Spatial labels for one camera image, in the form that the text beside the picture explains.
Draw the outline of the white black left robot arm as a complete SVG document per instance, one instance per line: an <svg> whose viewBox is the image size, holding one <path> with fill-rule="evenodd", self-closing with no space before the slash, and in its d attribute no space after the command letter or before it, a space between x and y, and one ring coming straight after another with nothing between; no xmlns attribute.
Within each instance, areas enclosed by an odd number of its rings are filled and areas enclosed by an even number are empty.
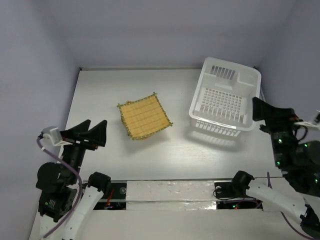
<svg viewBox="0 0 320 240"><path fill-rule="evenodd" d="M96 171L87 182L80 176L86 151L104 147L107 141L108 122L90 124L87 119L67 130L49 126L36 139L38 147L56 160L37 172L41 240L78 239L96 204L110 194L110 176Z"/></svg>

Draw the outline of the large square bamboo mat plate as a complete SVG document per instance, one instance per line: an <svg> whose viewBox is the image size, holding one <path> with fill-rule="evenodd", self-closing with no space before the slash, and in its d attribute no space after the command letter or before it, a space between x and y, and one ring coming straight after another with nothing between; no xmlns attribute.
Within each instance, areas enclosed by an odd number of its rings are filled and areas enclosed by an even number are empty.
<svg viewBox="0 0 320 240"><path fill-rule="evenodd" d="M156 92L132 103L119 103L117 108L127 135L133 141L138 141L136 138L140 136L157 134L173 125Z"/></svg>

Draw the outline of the orange rounded-square woven plate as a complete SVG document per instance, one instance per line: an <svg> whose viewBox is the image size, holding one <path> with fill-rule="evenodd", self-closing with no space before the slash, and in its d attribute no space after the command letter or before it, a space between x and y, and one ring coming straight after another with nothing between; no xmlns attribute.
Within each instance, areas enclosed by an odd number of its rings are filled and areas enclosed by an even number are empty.
<svg viewBox="0 0 320 240"><path fill-rule="evenodd" d="M139 136L139 137L136 138L136 140L139 140L139 141L146 140L146 139L150 138L153 135L154 135L154 133L153 134Z"/></svg>

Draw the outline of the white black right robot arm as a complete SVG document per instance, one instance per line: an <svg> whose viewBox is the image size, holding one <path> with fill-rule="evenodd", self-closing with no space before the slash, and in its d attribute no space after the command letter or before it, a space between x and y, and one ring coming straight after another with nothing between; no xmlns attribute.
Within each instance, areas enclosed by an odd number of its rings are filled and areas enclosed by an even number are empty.
<svg viewBox="0 0 320 240"><path fill-rule="evenodd" d="M320 115L305 121L292 108L272 106L254 97L252 119L262 121L259 129L268 134L274 165L282 183L273 187L245 171L238 171L230 183L235 196L252 197L281 212L299 226L309 240L320 238L320 142L305 141L309 131L320 129Z"/></svg>

